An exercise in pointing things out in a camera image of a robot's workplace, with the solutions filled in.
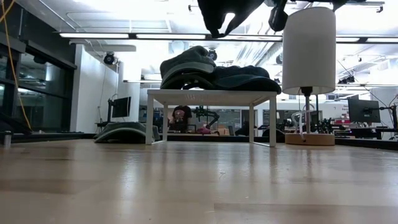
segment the yellow cable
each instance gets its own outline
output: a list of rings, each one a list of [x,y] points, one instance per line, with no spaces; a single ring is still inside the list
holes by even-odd
[[[9,54],[9,58],[10,58],[10,61],[11,61],[10,64],[11,64],[11,68],[12,68],[12,74],[14,75],[15,87],[16,87],[16,90],[18,91],[18,79],[17,79],[17,75],[15,73],[14,61],[12,60],[11,46],[10,46],[10,40],[9,40],[9,37],[8,37],[8,27],[7,27],[7,19],[6,19],[6,15],[9,12],[11,6],[14,4],[14,1],[15,0],[12,0],[12,2],[10,4],[10,6],[8,7],[7,11],[6,11],[5,7],[4,7],[4,1],[2,1],[2,5],[1,5],[2,6],[2,17],[0,18],[0,22],[2,20],[4,20],[4,26],[6,28],[7,45],[8,45],[8,54]],[[22,112],[24,114],[26,123],[27,123],[29,129],[32,130],[32,127],[30,126],[29,119],[27,119],[27,116],[26,116],[26,113],[25,113],[24,105],[22,104],[22,98],[21,98],[20,94],[18,94],[18,98],[19,98],[19,103],[21,104],[21,107],[22,107]]]
[[[14,5],[15,0],[12,0],[11,4],[8,6],[6,12],[2,12],[2,16],[0,17],[0,22],[2,22],[2,20],[6,17],[6,15],[8,14],[8,12],[11,10],[12,5]]]

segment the lamp shade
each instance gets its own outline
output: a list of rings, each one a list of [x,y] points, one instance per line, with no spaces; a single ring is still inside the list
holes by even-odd
[[[324,94],[336,87],[336,16],[325,7],[312,7],[289,16],[284,29],[282,91]]]

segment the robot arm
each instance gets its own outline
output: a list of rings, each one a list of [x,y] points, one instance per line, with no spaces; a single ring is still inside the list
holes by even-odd
[[[218,121],[218,119],[220,118],[220,116],[216,112],[205,110],[203,108],[203,106],[199,106],[198,108],[193,110],[192,113],[197,115],[197,118],[199,121],[200,121],[200,117],[202,117],[202,116],[209,116],[209,117],[213,118],[213,120],[209,124],[206,125],[207,129],[210,129],[210,126],[213,125],[214,123],[216,123]]]

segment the white table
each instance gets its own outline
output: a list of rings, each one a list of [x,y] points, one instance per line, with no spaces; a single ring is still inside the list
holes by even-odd
[[[223,91],[223,90],[148,90],[146,144],[167,141],[167,113],[163,116],[163,141],[152,143],[152,125],[154,100],[166,109],[169,105],[195,106],[248,106],[249,107],[249,142],[263,146],[276,145],[276,92],[266,91]],[[254,142],[254,107],[269,101],[270,138],[269,144]]]

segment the wooden floor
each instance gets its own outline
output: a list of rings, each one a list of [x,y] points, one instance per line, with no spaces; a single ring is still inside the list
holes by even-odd
[[[398,223],[398,154],[90,140],[0,149],[0,223]]]

